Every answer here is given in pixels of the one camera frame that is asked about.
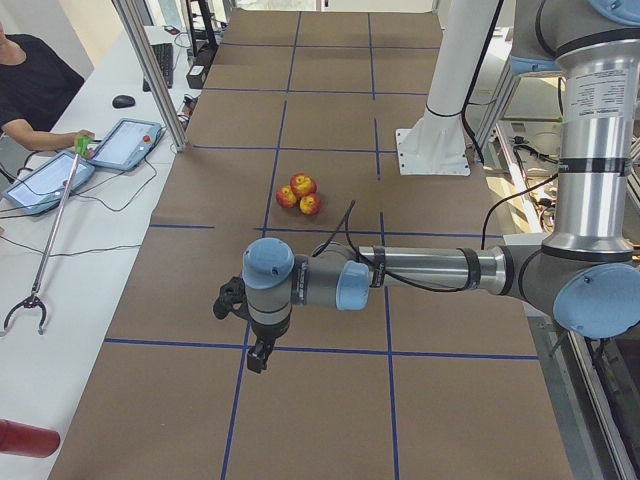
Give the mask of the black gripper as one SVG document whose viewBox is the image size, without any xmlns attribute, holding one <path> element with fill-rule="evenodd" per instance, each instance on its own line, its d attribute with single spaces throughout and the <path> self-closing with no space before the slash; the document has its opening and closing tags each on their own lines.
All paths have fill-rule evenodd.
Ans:
<svg viewBox="0 0 640 480">
<path fill-rule="evenodd" d="M 256 336 L 256 343 L 246 354 L 246 365 L 251 372 L 261 374 L 267 369 L 268 359 L 273 352 L 276 340 L 287 332 L 289 325 L 289 319 L 270 325 L 257 321 L 251 324 L 251 329 Z"/>
</svg>

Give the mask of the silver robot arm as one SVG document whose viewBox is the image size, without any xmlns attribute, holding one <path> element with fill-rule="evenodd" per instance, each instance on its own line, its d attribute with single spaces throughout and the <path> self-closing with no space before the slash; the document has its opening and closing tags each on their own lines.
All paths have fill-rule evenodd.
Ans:
<svg viewBox="0 0 640 480">
<path fill-rule="evenodd" d="M 586 338 L 639 321 L 639 272 L 622 234 L 639 89 L 635 1 L 520 1 L 512 66 L 565 80 L 553 232 L 538 245 L 480 250 L 356 247 L 329 241 L 297 255 L 277 238 L 243 255 L 236 313 L 256 342 L 246 363 L 267 366 L 296 305 L 360 310 L 369 292 L 407 285 L 435 293 L 483 289 L 520 299 Z"/>
</svg>

